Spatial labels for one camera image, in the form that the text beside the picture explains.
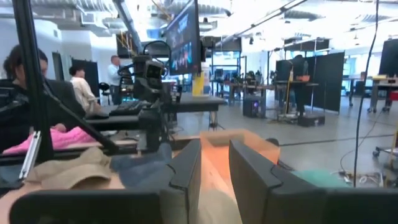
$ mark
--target metal clamp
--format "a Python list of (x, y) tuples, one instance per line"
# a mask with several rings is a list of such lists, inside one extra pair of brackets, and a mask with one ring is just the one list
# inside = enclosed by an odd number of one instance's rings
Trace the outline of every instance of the metal clamp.
[(19, 173), (20, 180), (25, 179), (28, 176), (30, 170), (33, 168), (33, 166), (36, 162), (36, 157), (37, 157), (37, 153), (39, 151), (41, 141), (42, 141), (41, 132), (40, 131), (33, 132), (32, 141), (29, 144), (29, 149), (26, 153), (21, 172)]

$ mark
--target dark hair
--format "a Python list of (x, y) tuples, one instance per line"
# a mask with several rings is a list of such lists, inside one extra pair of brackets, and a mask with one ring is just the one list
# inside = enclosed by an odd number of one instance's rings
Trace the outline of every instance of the dark hair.
[(79, 65), (72, 65), (69, 68), (69, 74), (71, 76), (75, 76), (77, 72), (84, 70), (83, 66), (79, 66)]
[(112, 55), (112, 57), (111, 57), (111, 62), (113, 61), (114, 58), (117, 58), (117, 57), (119, 57), (119, 56), (117, 56), (117, 55)]
[[(49, 59), (45, 56), (45, 53), (40, 49), (37, 49), (37, 51), (39, 53), (39, 59), (48, 63)], [(11, 76), (14, 74), (15, 68), (20, 65), (22, 65), (22, 47), (18, 44), (12, 48), (10, 54), (4, 60), (2, 67), (4, 71), (6, 71), (7, 76)]]

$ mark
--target person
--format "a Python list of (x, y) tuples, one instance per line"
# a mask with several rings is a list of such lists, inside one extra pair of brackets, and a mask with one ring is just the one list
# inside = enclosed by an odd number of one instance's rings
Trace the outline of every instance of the person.
[(78, 65), (73, 65), (69, 68), (69, 74), (72, 76), (70, 82), (75, 89), (76, 97), (86, 113), (89, 113), (90, 110), (101, 110), (101, 105), (97, 103), (95, 95), (85, 80), (86, 73), (84, 68)]
[[(2, 85), (10, 84), (14, 91), (20, 95), (27, 95), (25, 76), (30, 72), (24, 71), (22, 64), (22, 47), (15, 46), (9, 53), (7, 59), (3, 63), (3, 69), (7, 73), (8, 80), (2, 80)], [(44, 78), (47, 75), (48, 59), (46, 55), (38, 49), (40, 69)], [(56, 96), (67, 108), (74, 112), (77, 116), (83, 118), (85, 111), (77, 101), (73, 86), (69, 82), (45, 79), (51, 94)], [(78, 126), (69, 115), (62, 110), (58, 103), (48, 100), (46, 102), (48, 119), (51, 127), (60, 132), (67, 132)], [(29, 105), (24, 106), (12, 114), (7, 119), (0, 118), (0, 152), (16, 146), (25, 141), (32, 132), (32, 119), (30, 116)]]
[(113, 105), (121, 103), (120, 97), (120, 76), (118, 70), (120, 68), (120, 58), (116, 55), (111, 57), (111, 64), (108, 66), (108, 82), (110, 85)]
[[(293, 71), (293, 80), (301, 80), (306, 70), (308, 70), (308, 64), (306, 65), (305, 59), (303, 55), (298, 55), (292, 60), (292, 71)], [(304, 97), (305, 97), (305, 89), (302, 84), (292, 85), (295, 100), (296, 100), (296, 110), (299, 116), (303, 116), (305, 114), (304, 109)]]

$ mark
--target cardboard box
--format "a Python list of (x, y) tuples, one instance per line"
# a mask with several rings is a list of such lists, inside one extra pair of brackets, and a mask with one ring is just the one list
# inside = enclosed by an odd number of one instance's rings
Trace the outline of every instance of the cardboard box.
[(246, 129), (200, 133), (202, 149), (202, 189), (218, 189), (234, 198), (229, 171), (229, 140), (238, 140), (277, 164), (280, 148)]

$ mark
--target wheel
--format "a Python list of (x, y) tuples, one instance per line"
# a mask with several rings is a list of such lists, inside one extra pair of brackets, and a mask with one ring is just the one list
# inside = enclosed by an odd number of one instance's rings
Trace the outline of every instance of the wheel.
[(379, 151), (373, 151), (372, 154), (373, 154), (373, 157), (379, 157), (380, 152)]

